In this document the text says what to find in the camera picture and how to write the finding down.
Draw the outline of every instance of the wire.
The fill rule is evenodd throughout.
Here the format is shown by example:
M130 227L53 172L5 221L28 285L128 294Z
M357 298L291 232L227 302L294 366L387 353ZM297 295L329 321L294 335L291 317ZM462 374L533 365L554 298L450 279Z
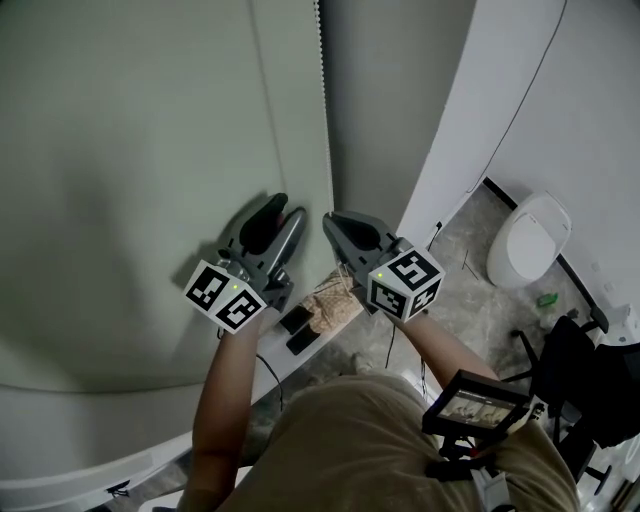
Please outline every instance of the wire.
M396 324L393 324L393 331L391 331L391 343L389 343L389 352L387 352L387 362L384 363L384 369L389 366L389 356L391 355L391 348L393 347L393 339L396 337Z
M480 174L480 177L475 182L473 187L471 187L469 190L467 190L467 194L470 194L471 192L473 192L473 189L476 188L478 186L478 183L480 183L482 178L484 178L484 175L487 172L487 169L491 165L491 162L493 162L493 157L496 156L496 153L498 152L498 150L500 149L500 146L502 145L502 141L504 141L505 137L507 136L507 133L509 133L509 130L511 129L511 126L513 125L514 121L516 120L516 117L518 117L518 113L520 112L520 109L522 108L522 105L524 104L524 101L527 99L527 95L529 94L529 91L531 90L531 86L533 85L533 82L535 81L536 77L538 76L538 72L540 71L540 68L542 67L542 63L544 62L544 59L547 56L547 52L549 51L549 48L551 47L551 43L553 43L553 40L555 39L556 34L558 33L558 29L560 28L560 23L562 23L562 18L564 17L564 11L566 10L566 8L567 8L567 0L564 0L564 5L562 6L562 11L560 11L560 18L558 18L558 23L556 25L556 28L553 30L553 34L551 34L551 39L549 39L549 42L547 43L547 47L544 49L544 52L542 53L542 58L540 59L540 62L538 63L538 67L536 68L536 71L533 74L533 78L531 79L531 82L527 86L527 90L524 92L524 96L522 97L522 101L520 101L520 104L518 105L518 108L516 109L516 113L513 114L513 117L511 118L511 121L509 122L509 126L507 126L507 129L504 132L504 135L500 139L500 142L498 142L498 145L496 146L495 151L491 155L491 158L489 158L489 162L487 162L487 165L485 166L485 168L482 170L482 173Z
M438 222L436 224L436 234L433 235L433 238L431 239L431 242L429 242L429 247L427 247L427 251L431 250L431 246L433 245L433 241L436 239L436 237L438 236L438 233L440 233L441 229L442 229L442 222Z
M262 357L260 354L256 354L256 357L264 363L264 365L267 367L267 370L271 372L271 375L273 375L273 378L276 379L276 382L278 383L278 388L280 388L280 412L282 412L282 410L284 409L284 399L283 399L284 392L282 390L282 384L280 383L280 379L276 375L276 372L273 371L273 368L271 368L271 365L267 363L267 360L264 357Z
M342 286L344 286L344 289L347 292L347 294L350 295L351 292L349 291L349 288L347 288L347 284L344 282L344 279L342 278L342 272L340 271L340 262L338 261L337 256L336 256L336 268L338 269L338 275L340 276L340 282L342 283Z
M427 399L427 365L424 359L420 358L420 379L422 380L422 398Z

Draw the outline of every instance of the marble floor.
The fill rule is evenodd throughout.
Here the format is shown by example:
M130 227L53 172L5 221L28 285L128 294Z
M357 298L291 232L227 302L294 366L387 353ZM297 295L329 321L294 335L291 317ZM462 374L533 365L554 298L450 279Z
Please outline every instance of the marble floor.
M447 272L438 300L429 314L467 346L484 358L500 377L507 377L528 369L529 362L519 340L509 333L514 328L525 331L534 349L540 353L545 329L570 309L579 311L578 323L587 320L588 306L567 274L558 263L534 284L508 291L494 287L486 277L485 262L491 243L509 215L510 209L489 189L481 186L433 241L431 253ZM536 299L546 293L558 293L553 306L540 309ZM291 396L308 385L330 380L353 371L351 359L355 353L364 354L374 366L384 367L392 335L392 324L377 313L360 314L349 323L325 348L296 370L282 383L285 404ZM389 358L389 370L405 376L412 383L420 380L420 357L404 335L396 331ZM426 383L439 390L435 379L427 371ZM244 450L243 464L252 464L259 456L279 416L279 390L275 388L256 402L252 408L251 425ZM172 465L171 485L184 483L186 461ZM154 477L146 489L154 487L163 473ZM586 482L585 493L593 492L595 481ZM137 494L145 494L145 485L131 491L130 502L141 503ZM137 510L125 506L124 500L107 504L112 511Z

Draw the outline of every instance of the toilet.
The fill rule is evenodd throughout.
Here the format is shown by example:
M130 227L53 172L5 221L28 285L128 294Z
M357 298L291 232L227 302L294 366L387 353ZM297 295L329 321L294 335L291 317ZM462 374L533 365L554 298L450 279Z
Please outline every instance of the toilet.
M571 219L549 192L529 196L498 231L487 275L500 288L520 288L541 278L564 248Z

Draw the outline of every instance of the display screen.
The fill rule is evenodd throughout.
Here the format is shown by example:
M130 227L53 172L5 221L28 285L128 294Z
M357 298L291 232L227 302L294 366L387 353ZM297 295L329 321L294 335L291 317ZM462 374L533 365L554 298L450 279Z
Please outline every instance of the display screen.
M502 423L515 407L516 404L510 402L461 390L449 400L438 417L493 429Z

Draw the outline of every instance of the person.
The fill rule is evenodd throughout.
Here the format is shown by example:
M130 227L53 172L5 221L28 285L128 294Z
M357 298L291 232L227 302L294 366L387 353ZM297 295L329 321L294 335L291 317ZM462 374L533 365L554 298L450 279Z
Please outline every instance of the person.
M421 432L426 403L401 377L342 376L291 400L269 444L234 489L251 406L260 319L225 334L200 398L181 512L482 510L471 480L425 476L442 461ZM444 389L460 369L497 379L427 315L397 323ZM575 483L535 421L490 448L518 511L578 510Z

